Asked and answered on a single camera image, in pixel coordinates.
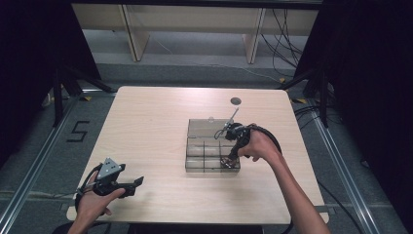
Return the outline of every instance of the gray floor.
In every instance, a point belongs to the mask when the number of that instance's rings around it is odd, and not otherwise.
[[[260,41],[255,64],[247,64],[241,35],[154,32],[140,62],[131,61],[124,32],[85,31],[85,35],[103,81],[114,88],[135,85],[274,89],[280,85],[280,78],[290,79],[273,69],[272,53],[263,41]],[[291,41],[303,48],[306,38],[292,37]],[[271,38],[271,42],[275,44],[275,39]],[[293,60],[288,50],[281,51]],[[275,59],[275,68],[289,75],[294,71],[293,67],[278,58]],[[95,89],[87,83],[82,83],[82,86],[86,90]],[[301,98],[304,86],[305,82],[291,88],[288,94],[291,98]],[[86,96],[92,99],[84,101],[82,98],[70,98],[64,102],[67,105],[69,101],[75,101],[75,106],[9,233],[52,233],[57,226],[68,221],[65,212],[72,195],[67,194],[72,194],[79,183],[114,99],[114,96],[100,92],[87,93]],[[293,103],[292,106],[299,109],[307,104]],[[374,175],[360,164],[362,156],[339,115],[329,109],[328,117],[329,130],[381,233],[407,233]],[[306,114],[298,120],[298,125],[302,127],[302,136],[315,174],[357,219],[353,204],[313,118],[311,114]],[[68,142],[68,139],[80,137],[71,133],[78,121],[89,121],[89,124],[79,125],[77,129],[87,131],[85,139],[82,142]],[[48,105],[39,112],[19,151],[1,169],[1,212],[6,209],[13,192],[19,188],[36,160],[52,130],[53,122],[54,107]],[[332,233],[357,233],[356,227],[337,202],[323,189],[321,194],[329,208],[328,226]],[[90,233],[103,233],[103,228],[99,227]],[[285,228],[286,225],[265,225],[264,231],[267,234],[281,233]],[[116,223],[111,233],[126,233],[127,229],[126,224]]]

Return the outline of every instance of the hand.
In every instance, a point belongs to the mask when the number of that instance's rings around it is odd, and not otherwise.
[[[258,161],[260,158],[269,162],[274,159],[279,159],[282,156],[271,139],[256,130],[251,130],[248,145],[240,148],[238,150],[238,155],[249,155],[252,157],[253,162]]]
[[[97,172],[94,172],[89,183],[94,182],[96,176]],[[107,206],[110,202],[122,196],[125,191],[125,188],[119,188],[106,196],[99,196],[92,190],[86,192],[79,202],[78,213],[69,233],[84,233],[101,214],[112,215]]]

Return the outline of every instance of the transparent container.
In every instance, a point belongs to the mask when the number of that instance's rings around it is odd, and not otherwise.
[[[224,138],[225,133],[215,139],[227,120],[190,119],[186,146],[185,169],[187,173],[237,173],[240,159],[234,168],[221,164],[222,157],[230,154],[234,141]]]

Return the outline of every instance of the light wood tabletop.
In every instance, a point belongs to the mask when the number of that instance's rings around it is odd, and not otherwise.
[[[264,161],[241,158],[232,173],[186,173],[189,119],[256,123],[278,139],[292,173],[315,206],[323,206],[310,159],[285,91],[209,88],[119,89],[80,183],[109,157],[126,164],[118,182],[145,176],[134,196],[109,205],[99,220],[152,223],[277,224],[290,216],[277,180]],[[321,214],[328,221],[328,214]],[[76,212],[70,207],[67,217]]]

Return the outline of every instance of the robotic device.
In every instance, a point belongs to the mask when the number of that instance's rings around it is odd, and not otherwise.
[[[268,130],[261,128],[259,126],[256,126],[255,124],[244,126],[240,123],[232,123],[233,118],[235,114],[237,113],[237,111],[238,111],[238,108],[236,109],[231,119],[225,124],[224,129],[218,131],[215,134],[215,138],[219,138],[220,135],[222,135],[224,132],[227,132],[227,134],[225,135],[226,139],[237,141],[234,147],[231,149],[230,154],[227,157],[223,157],[221,159],[221,165],[224,168],[234,168],[236,166],[237,158],[239,157],[238,150],[249,144],[251,130],[259,131],[265,134],[267,137],[270,138],[270,140],[277,147],[280,153],[282,153],[282,149],[276,137],[272,135]]]
[[[125,170],[125,166],[125,164],[118,165],[112,159],[106,158],[103,164],[93,168],[82,186],[76,190],[76,211],[82,196],[91,190],[99,196],[105,196],[118,188],[125,188],[125,193],[119,198],[133,196],[136,187],[142,184],[143,176],[136,179],[133,183],[118,183],[116,179]],[[87,184],[95,171],[98,171],[96,179],[92,183]]]

